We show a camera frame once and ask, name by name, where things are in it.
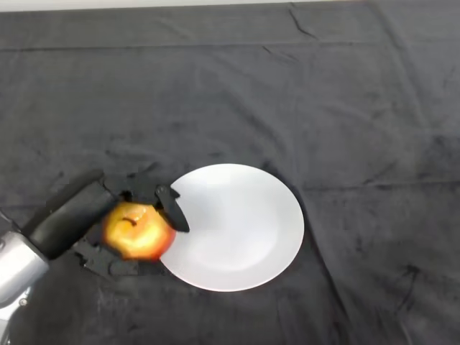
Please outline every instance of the yellow apple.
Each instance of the yellow apple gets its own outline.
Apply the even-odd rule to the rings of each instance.
[[[123,259],[159,259],[174,238],[175,230],[151,205],[120,203],[103,225],[104,241]]]

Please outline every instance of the ceramic plate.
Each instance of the ceramic plate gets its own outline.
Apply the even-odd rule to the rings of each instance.
[[[190,233],[178,232],[162,256],[177,277],[214,291],[254,288],[294,260],[303,214],[286,185],[246,165],[210,165],[172,184]]]

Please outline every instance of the apple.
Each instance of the apple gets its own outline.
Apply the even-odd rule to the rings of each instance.
[[[103,240],[123,259],[159,259],[174,238],[175,230],[151,205],[120,203],[103,225]]]

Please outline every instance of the metal cylinder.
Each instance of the metal cylinder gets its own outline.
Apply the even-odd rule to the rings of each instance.
[[[48,270],[42,255],[21,234],[0,238],[0,308],[12,303]]]

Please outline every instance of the table surface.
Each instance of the table surface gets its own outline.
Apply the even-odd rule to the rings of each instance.
[[[0,14],[0,207],[19,223],[86,169],[171,183],[224,162],[280,176],[309,218],[293,264],[239,293],[108,283],[66,255],[14,344],[458,344],[459,17],[444,0]]]

